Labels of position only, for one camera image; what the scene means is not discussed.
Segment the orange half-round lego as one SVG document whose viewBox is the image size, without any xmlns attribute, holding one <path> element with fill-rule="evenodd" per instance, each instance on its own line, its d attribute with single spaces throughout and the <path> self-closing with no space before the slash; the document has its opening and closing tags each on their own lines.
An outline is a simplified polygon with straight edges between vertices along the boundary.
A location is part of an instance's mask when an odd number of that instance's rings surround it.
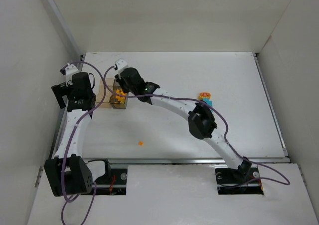
<svg viewBox="0 0 319 225">
<path fill-rule="evenodd" d="M 122 96 L 126 97 L 126 95 L 127 95 L 125 92 L 123 92 L 122 89 L 117 89 L 116 94 L 117 94 L 117 96 L 120 96 L 120 97 L 122 97 Z"/>
</svg>

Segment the yellow long lego plate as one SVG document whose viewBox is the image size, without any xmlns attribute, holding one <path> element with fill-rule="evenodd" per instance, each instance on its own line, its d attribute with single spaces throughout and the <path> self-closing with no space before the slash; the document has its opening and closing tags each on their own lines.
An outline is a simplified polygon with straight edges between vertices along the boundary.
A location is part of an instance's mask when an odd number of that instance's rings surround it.
<svg viewBox="0 0 319 225">
<path fill-rule="evenodd" d="M 116 100 L 119 104 L 125 104 L 125 101 L 126 101 L 126 97 L 122 96 L 116 96 Z"/>
</svg>

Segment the colourful lego figure stack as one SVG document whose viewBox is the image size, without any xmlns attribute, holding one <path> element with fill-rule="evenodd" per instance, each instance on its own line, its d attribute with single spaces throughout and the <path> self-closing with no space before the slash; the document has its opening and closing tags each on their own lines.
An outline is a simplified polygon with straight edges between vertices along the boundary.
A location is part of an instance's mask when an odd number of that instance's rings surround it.
<svg viewBox="0 0 319 225">
<path fill-rule="evenodd" d="M 206 104 L 213 107 L 213 103 L 211 101 L 211 94 L 209 92 L 201 92 L 198 98 L 199 100 L 204 101 Z"/>
</svg>

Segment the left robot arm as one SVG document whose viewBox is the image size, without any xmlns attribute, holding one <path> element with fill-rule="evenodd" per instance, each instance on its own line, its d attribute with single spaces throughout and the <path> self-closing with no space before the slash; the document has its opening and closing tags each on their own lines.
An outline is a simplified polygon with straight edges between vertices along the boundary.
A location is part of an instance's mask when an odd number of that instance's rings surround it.
<svg viewBox="0 0 319 225">
<path fill-rule="evenodd" d="M 108 160 L 85 162 L 82 158 L 96 101 L 89 74 L 77 72 L 69 81 L 52 86 L 52 91 L 60 108 L 67 110 L 67 118 L 58 150 L 45 161 L 45 173 L 55 197 L 88 194 L 98 178 L 111 176 Z"/>
</svg>

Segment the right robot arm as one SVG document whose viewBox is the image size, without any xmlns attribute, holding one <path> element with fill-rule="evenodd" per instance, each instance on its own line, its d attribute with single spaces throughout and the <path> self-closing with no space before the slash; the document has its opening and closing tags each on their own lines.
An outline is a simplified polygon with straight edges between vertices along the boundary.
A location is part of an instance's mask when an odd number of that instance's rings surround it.
<svg viewBox="0 0 319 225">
<path fill-rule="evenodd" d="M 188 122 L 190 134 L 209 144 L 225 161 L 237 183 L 247 179 L 251 163 L 241 157 L 217 131 L 211 109 L 205 102 L 196 99 L 173 98 L 159 85 L 145 82 L 135 68 L 116 66 L 116 81 L 125 93 L 132 93 L 141 102 L 165 108 Z"/>
</svg>

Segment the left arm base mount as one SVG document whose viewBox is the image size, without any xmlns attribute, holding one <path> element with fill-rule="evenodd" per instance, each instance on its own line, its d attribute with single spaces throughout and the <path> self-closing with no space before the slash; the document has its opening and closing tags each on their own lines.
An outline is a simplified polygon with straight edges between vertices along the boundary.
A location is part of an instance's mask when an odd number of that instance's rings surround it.
<svg viewBox="0 0 319 225">
<path fill-rule="evenodd" d="M 125 195 L 128 170 L 112 168 L 107 159 L 90 160 L 80 166 L 80 194 Z"/>
</svg>

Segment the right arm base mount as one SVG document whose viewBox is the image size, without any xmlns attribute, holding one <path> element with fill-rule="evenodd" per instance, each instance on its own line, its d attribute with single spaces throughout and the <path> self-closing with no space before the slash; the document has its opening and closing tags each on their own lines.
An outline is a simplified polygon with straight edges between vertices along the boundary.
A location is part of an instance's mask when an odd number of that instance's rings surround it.
<svg viewBox="0 0 319 225">
<path fill-rule="evenodd" d="M 248 174 L 236 177 L 236 171 L 229 168 L 215 168 L 217 192 L 219 195 L 263 195 L 261 180 L 250 180 L 260 177 L 259 169 L 252 167 Z"/>
</svg>

